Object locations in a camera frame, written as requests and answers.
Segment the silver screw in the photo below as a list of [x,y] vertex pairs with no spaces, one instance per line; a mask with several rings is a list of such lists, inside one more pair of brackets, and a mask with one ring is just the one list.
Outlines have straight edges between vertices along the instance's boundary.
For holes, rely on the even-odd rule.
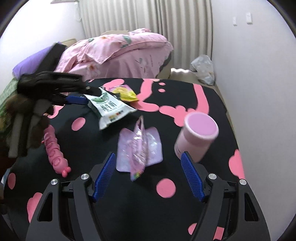
[[246,181],[245,179],[241,179],[241,180],[239,181],[239,183],[242,184],[242,185],[246,185],[246,184],[247,184],[247,181]]
[[51,185],[56,185],[59,181],[57,179],[52,179],[50,182]]
[[217,178],[217,176],[214,173],[210,173],[209,178],[212,180],[215,180]]
[[88,179],[89,178],[89,175],[88,174],[82,174],[81,175],[81,179],[82,180],[86,180],[86,179]]

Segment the pink plastic wrapper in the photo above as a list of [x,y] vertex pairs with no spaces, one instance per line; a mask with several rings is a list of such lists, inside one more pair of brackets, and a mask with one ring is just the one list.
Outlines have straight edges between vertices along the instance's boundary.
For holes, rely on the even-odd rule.
[[134,132],[123,128],[118,140],[116,169],[120,172],[130,172],[132,181],[140,177],[145,167],[163,160],[162,145],[157,129],[150,127],[145,130],[142,120],[143,118],[140,117]]

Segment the pink cylindrical container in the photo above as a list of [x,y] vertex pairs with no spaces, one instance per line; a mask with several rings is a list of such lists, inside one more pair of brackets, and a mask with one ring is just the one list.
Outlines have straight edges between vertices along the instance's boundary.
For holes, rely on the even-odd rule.
[[199,162],[212,142],[217,138],[219,128],[209,115],[202,112],[191,112],[184,120],[175,143],[175,153],[179,159],[188,151],[194,162]]

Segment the white wall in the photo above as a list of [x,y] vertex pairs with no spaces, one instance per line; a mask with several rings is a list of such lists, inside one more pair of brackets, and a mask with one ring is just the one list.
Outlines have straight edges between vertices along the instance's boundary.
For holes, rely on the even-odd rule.
[[212,0],[212,8],[216,83],[246,179],[277,240],[296,213],[296,39],[267,0]]
[[74,3],[29,0],[0,38],[0,93],[12,79],[12,69],[26,57],[54,42],[85,39]]

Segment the beige curtain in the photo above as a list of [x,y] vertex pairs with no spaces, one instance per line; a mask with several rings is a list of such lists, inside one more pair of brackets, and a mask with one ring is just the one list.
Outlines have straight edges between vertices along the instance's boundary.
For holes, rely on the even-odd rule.
[[211,58],[210,0],[80,0],[80,8],[87,37],[148,28],[172,43],[174,68],[189,69],[201,54]]

